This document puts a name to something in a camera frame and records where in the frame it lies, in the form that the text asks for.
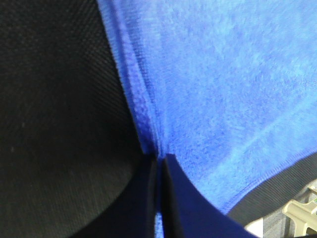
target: towel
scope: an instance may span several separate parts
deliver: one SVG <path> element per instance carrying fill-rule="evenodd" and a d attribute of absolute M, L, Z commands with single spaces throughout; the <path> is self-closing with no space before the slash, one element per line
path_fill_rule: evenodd
<path fill-rule="evenodd" d="M 144 153 L 226 214 L 317 151 L 315 0 L 98 0 Z"/>

